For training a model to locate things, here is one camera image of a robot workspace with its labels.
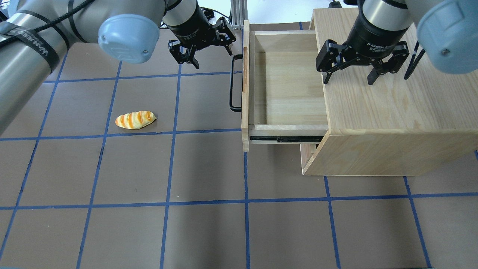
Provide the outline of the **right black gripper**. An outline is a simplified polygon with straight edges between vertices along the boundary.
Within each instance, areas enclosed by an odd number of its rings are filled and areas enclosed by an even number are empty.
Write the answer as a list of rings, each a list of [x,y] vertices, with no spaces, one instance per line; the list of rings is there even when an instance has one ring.
[[[323,73],[327,84],[332,74],[349,66],[369,66],[373,69],[367,76],[368,85],[373,85],[379,76],[390,71],[399,71],[409,55],[408,45],[401,41],[409,26],[388,30],[370,22],[360,13],[343,44],[328,39],[316,57],[316,70]]]

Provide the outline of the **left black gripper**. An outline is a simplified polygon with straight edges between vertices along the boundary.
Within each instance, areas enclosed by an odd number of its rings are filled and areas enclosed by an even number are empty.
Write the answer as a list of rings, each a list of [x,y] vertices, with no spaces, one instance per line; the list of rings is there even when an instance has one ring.
[[[195,10],[184,24],[171,25],[178,22],[180,15],[186,15],[186,12],[178,14],[168,10],[164,16],[164,24],[176,36],[176,39],[168,41],[168,49],[178,64],[186,63],[199,69],[195,58],[196,51],[209,46],[222,46],[233,56],[231,44],[237,41],[237,38],[225,17],[219,17],[213,25],[210,20],[215,17],[214,10]],[[186,48],[184,53],[181,52],[182,47]]]

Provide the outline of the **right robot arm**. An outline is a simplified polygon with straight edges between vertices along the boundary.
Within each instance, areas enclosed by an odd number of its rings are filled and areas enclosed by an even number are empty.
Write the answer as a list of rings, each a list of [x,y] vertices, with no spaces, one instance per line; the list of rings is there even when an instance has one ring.
[[[328,39],[317,57],[316,70],[331,75],[349,66],[372,66],[369,85],[396,73],[408,56],[404,79],[410,78],[424,54],[447,74],[477,70],[476,0],[345,0],[358,15],[343,44]]]

